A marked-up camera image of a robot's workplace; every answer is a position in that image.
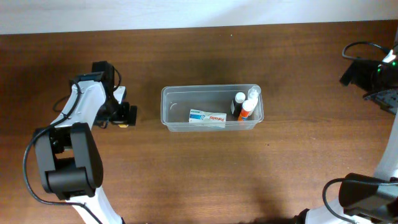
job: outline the white bottle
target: white bottle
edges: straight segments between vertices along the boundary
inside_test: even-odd
[[[261,93],[261,89],[258,86],[253,86],[248,92],[248,100],[252,101],[254,104],[254,109],[250,111],[249,116],[253,114],[253,111],[256,109],[256,106],[259,102],[259,95]]]

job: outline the bottle cap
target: bottle cap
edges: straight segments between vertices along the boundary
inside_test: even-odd
[[[248,99],[255,100],[259,97],[261,93],[261,88],[257,85],[253,86],[248,92]]]
[[[255,108],[254,103],[251,100],[245,100],[242,104],[242,109],[247,112],[254,110],[254,108]]]
[[[243,101],[246,99],[246,95],[242,92],[239,92],[235,95],[235,101],[237,103],[243,103]]]

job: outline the wooden table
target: wooden table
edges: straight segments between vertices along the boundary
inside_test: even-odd
[[[350,172],[372,175],[394,117],[338,80],[346,44],[391,47],[397,21],[125,30],[0,36],[0,222],[83,223],[70,207],[36,202],[22,181],[35,128],[57,114],[68,79],[91,63],[123,76],[137,126],[93,135],[103,187],[126,223],[237,223],[291,217],[322,205],[324,184]],[[350,52],[382,58],[370,47]],[[257,83],[264,121],[252,131],[171,133],[160,122],[165,86]],[[35,154],[28,160],[43,198]],[[335,197],[338,186],[330,190]]]

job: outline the tabletop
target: tabletop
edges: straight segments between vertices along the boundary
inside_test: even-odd
[[[343,47],[392,47],[397,21],[0,35],[0,222],[83,223],[70,207],[36,202],[22,178],[35,128],[57,117],[68,79],[107,60],[137,105],[134,127],[94,127],[104,191],[126,223],[238,223],[292,217],[322,205],[322,188],[372,175],[394,116],[339,79]],[[353,55],[381,59],[370,47]],[[255,83],[264,120],[250,131],[171,133],[165,86]],[[28,175],[46,194],[32,152]],[[330,190],[336,197],[338,185]]]

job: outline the white wall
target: white wall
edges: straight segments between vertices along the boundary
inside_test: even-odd
[[[0,34],[398,19],[398,0],[0,0]]]

